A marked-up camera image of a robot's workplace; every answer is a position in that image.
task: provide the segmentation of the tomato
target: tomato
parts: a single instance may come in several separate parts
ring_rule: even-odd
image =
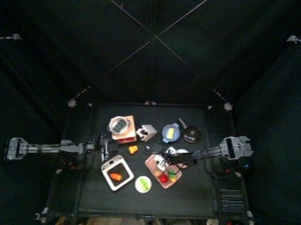
[[[169,177],[166,174],[163,174],[161,177],[159,177],[159,180],[162,183],[167,183],[169,182]]]

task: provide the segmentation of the frying pan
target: frying pan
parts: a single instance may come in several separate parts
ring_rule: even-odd
[[[180,118],[180,123],[184,126],[184,139],[186,142],[196,143],[200,141],[201,138],[201,131],[198,130],[197,127],[186,125],[184,122],[184,119]]]

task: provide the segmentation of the red food item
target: red food item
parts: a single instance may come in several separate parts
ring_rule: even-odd
[[[117,181],[122,181],[122,175],[118,173],[111,173],[110,174],[111,179],[117,180]]]
[[[159,177],[159,180],[162,183],[167,183],[169,182],[169,177],[166,174],[163,174],[161,177]]]

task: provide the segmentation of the yellow item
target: yellow item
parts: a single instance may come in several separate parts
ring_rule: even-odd
[[[138,146],[137,145],[130,146],[129,151],[131,154],[134,154],[138,151]]]
[[[170,128],[170,129],[169,129],[169,132],[167,132],[167,138],[169,138],[169,139],[173,139],[173,138],[174,138],[174,128]]]
[[[174,171],[169,171],[169,179],[173,183],[177,182],[177,175],[176,175]]]

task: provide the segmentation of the bowl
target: bowl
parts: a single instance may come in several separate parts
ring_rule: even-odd
[[[177,141],[180,139],[180,125],[177,123],[166,125],[162,129],[162,136],[166,143]]]

